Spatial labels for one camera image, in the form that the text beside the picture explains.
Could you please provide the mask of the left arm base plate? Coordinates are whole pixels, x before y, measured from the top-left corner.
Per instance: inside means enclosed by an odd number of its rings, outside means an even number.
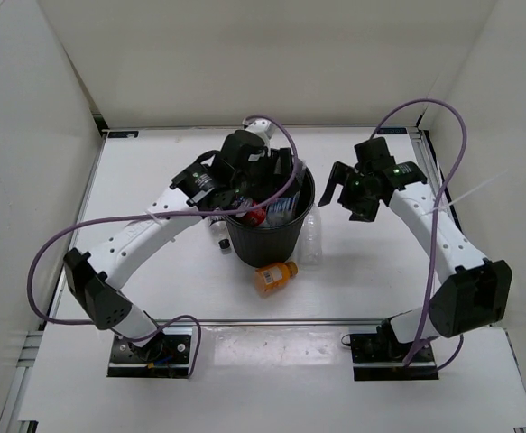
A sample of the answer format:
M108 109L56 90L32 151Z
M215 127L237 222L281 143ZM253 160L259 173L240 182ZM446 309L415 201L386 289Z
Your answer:
M167 328L161 341L147 355L141 347L113 340L106 376L109 378L188 379L191 367L191 327Z

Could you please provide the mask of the clear bottle red label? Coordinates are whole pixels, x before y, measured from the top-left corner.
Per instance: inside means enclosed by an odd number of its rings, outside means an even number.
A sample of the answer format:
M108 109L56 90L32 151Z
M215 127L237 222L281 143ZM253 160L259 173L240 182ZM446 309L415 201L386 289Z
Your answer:
M250 198L245 199L238 207L240 213L235 217L236 219L245 226L258 227L263 226L266 220L266 208L259 207L255 210L247 211L250 207L256 207L258 203Z

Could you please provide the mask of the clear bottle blue label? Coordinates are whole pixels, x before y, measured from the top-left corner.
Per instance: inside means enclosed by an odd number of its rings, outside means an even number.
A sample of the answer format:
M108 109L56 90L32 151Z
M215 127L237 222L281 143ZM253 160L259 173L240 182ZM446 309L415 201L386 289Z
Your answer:
M289 224L294 218L300 193L287 198L278 198L266 208L265 224L269 227L278 227Z

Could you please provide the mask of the clear bottle black cap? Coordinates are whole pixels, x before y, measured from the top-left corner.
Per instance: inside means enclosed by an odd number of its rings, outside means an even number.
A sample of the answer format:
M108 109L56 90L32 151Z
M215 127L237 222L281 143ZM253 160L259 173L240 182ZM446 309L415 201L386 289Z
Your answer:
M221 216L208 217L208 230L218 248L227 251L231 247L230 234L228 232L226 221Z

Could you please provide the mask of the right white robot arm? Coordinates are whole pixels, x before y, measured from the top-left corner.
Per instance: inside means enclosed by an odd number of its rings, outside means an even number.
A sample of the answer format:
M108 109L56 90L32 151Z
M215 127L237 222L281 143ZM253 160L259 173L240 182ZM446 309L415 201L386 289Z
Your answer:
M413 161L396 162L384 138L355 146L357 163L337 161L319 204L337 200L351 220L372 222L387 206L410 229L429 257L429 277L440 286L422 307L385 319L377 328L384 357L409 362L435 338L460 336L503 319L512 282L504 260L492 261L466 239L448 213L437 208L427 177Z

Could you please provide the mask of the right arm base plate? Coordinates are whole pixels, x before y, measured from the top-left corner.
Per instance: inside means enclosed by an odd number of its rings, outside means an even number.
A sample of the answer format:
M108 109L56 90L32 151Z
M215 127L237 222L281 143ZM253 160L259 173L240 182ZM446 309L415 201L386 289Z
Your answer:
M410 346L393 355L376 334L345 334L340 342L351 351L355 382L410 382L438 379L438 365L430 344L424 345L404 366Z

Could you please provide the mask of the clear unlabelled plastic bottle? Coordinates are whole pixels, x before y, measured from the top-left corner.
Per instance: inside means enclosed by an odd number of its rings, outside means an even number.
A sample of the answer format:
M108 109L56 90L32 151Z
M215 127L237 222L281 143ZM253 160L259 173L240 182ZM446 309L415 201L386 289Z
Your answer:
M316 207L304 219L299 238L299 264L304 268L319 267L322 262L322 225Z

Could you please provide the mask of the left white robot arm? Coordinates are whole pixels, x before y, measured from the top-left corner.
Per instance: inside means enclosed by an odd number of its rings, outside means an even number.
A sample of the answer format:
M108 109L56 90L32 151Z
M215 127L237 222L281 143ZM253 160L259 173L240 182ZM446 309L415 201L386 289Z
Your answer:
M220 149L200 154L176 174L143 218L96 247L65 254L69 291L97 329L125 339L144 361L160 356L162 331L122 288L164 245L204 218L231 216L240 207L264 210L299 194L306 168L291 148L271 148L271 137L263 119L232 132Z

